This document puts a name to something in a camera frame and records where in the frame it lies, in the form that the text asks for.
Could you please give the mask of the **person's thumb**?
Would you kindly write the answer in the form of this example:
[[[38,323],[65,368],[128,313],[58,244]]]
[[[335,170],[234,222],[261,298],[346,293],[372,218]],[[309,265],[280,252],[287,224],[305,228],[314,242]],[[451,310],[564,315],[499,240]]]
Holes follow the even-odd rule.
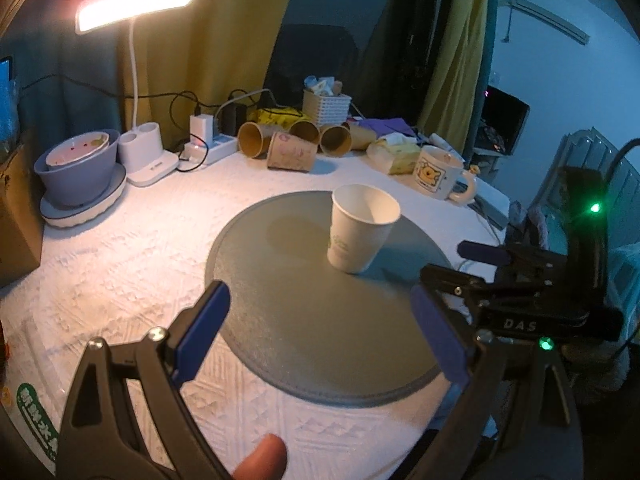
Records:
[[[288,466],[288,449],[275,434],[267,434],[233,471],[235,480],[281,480]]]

